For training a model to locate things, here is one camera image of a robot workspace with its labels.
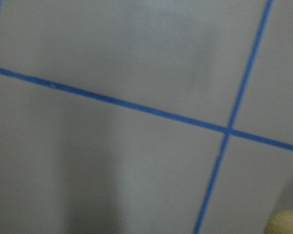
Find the wooden cup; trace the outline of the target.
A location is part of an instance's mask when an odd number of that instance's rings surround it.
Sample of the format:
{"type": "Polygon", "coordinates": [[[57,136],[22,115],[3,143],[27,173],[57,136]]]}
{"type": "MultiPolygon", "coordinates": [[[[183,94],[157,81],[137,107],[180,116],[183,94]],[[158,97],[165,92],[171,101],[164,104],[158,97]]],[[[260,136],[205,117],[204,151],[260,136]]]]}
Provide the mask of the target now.
{"type": "Polygon", "coordinates": [[[293,234],[293,210],[274,214],[268,221],[265,234],[293,234]]]}

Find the brown paper table cover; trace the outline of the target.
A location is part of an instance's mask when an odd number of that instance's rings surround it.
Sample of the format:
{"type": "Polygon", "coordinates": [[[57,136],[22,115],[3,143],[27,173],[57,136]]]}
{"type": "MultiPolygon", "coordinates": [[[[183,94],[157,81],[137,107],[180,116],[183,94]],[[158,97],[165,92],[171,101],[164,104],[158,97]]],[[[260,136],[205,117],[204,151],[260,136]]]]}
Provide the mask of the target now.
{"type": "Polygon", "coordinates": [[[0,234],[292,212],[293,0],[0,0],[0,234]]]}

